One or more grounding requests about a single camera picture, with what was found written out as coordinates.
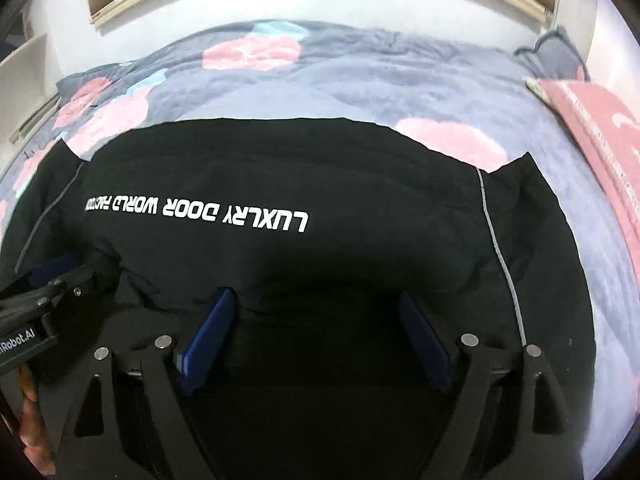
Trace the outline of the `person's left hand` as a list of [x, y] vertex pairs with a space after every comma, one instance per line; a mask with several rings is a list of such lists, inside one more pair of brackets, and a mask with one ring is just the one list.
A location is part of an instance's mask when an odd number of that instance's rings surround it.
[[38, 385], [26, 364], [17, 369], [22, 394], [22, 411], [18, 427], [12, 429], [23, 445], [23, 453], [46, 479], [55, 476], [54, 454], [39, 405]]

